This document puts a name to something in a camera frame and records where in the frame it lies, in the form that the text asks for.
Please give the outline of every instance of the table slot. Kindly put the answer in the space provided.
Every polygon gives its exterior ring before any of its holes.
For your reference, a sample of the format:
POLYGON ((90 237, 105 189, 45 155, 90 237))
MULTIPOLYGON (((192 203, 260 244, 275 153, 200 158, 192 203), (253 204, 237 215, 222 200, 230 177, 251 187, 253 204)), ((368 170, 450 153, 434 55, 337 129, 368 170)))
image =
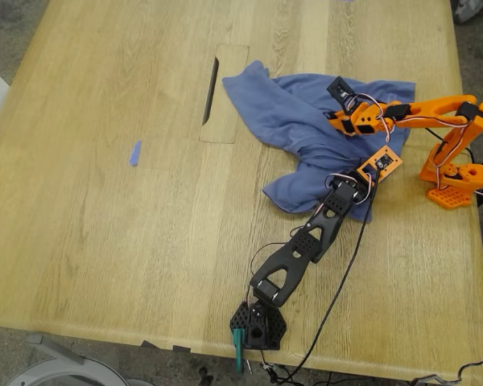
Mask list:
POLYGON ((247 64, 248 54, 247 46, 218 44, 200 128, 202 142, 234 143, 238 112, 222 87, 221 79, 240 73, 247 64))

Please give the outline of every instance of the orange bracket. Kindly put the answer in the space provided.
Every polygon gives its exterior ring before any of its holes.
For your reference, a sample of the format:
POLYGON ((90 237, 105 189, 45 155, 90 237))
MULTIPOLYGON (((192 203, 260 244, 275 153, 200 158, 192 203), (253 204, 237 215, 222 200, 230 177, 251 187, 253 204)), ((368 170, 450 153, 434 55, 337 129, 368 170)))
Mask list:
POLYGON ((369 182, 369 176, 365 172, 366 167, 372 167, 374 170, 378 169, 378 166, 382 168, 379 175, 379 183, 386 178, 392 171, 397 169, 399 165, 403 163, 402 159, 398 157, 396 153, 388 146, 383 146, 372 157, 367 159, 360 167, 357 168, 358 174, 369 182))

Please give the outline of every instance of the black cable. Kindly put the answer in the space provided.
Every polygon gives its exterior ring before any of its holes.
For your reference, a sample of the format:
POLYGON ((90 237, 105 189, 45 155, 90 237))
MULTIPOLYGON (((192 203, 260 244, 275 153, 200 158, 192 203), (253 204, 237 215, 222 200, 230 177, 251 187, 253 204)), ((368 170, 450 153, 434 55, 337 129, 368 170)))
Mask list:
POLYGON ((331 383, 331 376, 332 372, 329 372, 328 380, 321 380, 320 382, 316 382, 315 384, 313 384, 313 386, 317 386, 318 384, 325 384, 325 386, 329 386, 329 384, 331 383))
POLYGON ((348 380, 373 380, 373 376, 360 376, 357 378, 345 378, 343 380, 337 380, 335 382, 331 382, 330 384, 341 384, 342 382, 347 382, 348 380))
MULTIPOLYGON (((440 139, 442 142, 444 141, 444 139, 438 135, 437 133, 435 133, 433 130, 425 127, 424 129, 426 129, 429 133, 433 134, 435 137, 437 137, 438 139, 440 139)), ((476 159, 474 158, 474 153, 468 148, 466 147, 465 148, 468 152, 469 152, 469 155, 470 155, 470 159, 473 163, 476 163, 476 159)))
MULTIPOLYGON (((381 168, 378 168, 378 172, 376 174, 376 181, 379 181, 379 175, 381 174, 381 168)), ((365 218, 363 219, 363 224, 361 225, 360 229, 360 234, 357 238, 356 242, 356 247, 354 249, 353 256, 351 257, 351 260, 349 262, 349 265, 347 265, 347 269, 345 270, 344 276, 341 278, 341 282, 338 285, 338 289, 336 290, 334 296, 332 297, 331 303, 329 304, 328 309, 325 311, 324 317, 322 318, 322 322, 319 325, 318 330, 316 331, 315 338, 313 339, 312 345, 309 347, 308 352, 304 356, 303 360, 300 361, 299 366, 295 368, 295 370, 284 380, 281 382, 278 382, 279 384, 283 384, 284 382, 288 381, 289 379, 292 378, 299 370, 302 368, 302 366, 306 363, 306 361, 309 358, 309 355, 312 353, 313 348, 315 348, 316 341, 318 340, 320 336, 320 332, 322 332, 322 329, 324 328, 325 321, 328 319, 329 314, 331 314, 331 310, 333 306, 335 305, 336 300, 338 299, 338 296, 340 295, 340 292, 345 284, 345 280, 347 280, 347 276, 349 275, 349 271, 351 267, 353 266, 354 259, 356 259, 357 251, 360 248, 360 243, 361 243, 361 238, 363 237, 363 232, 365 231, 365 226, 367 224, 367 220, 369 219, 369 214, 370 214, 370 208, 372 207, 372 203, 374 202, 374 198, 376 197, 376 192, 378 191, 378 184, 376 183, 374 185, 374 190, 372 192, 372 196, 370 197, 370 204, 369 207, 367 208, 367 212, 365 213, 365 218)))
POLYGON ((430 380, 436 380, 439 384, 453 386, 461 382, 461 374, 464 372, 466 368, 472 368, 474 366, 481 366, 483 364, 483 360, 480 362, 473 362, 464 364, 460 370, 458 370, 458 378, 455 380, 445 380, 436 374, 431 374, 430 376, 423 376, 422 378, 415 378, 410 382, 410 386, 415 386, 417 384, 424 384, 430 380))
POLYGON ((290 237, 295 236, 295 234, 292 235, 293 231, 296 231, 297 229, 301 229, 301 228, 304 228, 304 226, 303 225, 299 225, 298 227, 295 227, 292 230, 290 230, 290 237))

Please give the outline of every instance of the blue tape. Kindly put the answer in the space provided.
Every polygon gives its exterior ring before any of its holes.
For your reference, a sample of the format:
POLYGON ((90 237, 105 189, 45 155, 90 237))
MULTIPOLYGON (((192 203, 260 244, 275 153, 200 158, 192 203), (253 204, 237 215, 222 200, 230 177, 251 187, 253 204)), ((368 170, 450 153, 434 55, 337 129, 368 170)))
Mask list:
POLYGON ((134 145, 134 148, 132 149, 132 154, 130 155, 130 165, 131 166, 136 166, 138 165, 138 159, 139 159, 139 151, 142 149, 142 142, 137 141, 136 145, 134 145))

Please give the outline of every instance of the metal stand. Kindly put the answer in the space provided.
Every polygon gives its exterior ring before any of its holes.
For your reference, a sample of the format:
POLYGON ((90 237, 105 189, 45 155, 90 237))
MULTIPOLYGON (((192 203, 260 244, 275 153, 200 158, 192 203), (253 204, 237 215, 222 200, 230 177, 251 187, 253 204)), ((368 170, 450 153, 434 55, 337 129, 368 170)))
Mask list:
POLYGON ((132 380, 131 383, 108 365, 78 356, 42 334, 29 334, 26 342, 54 358, 28 368, 8 386, 36 386, 54 379, 70 386, 153 386, 142 380, 132 380))

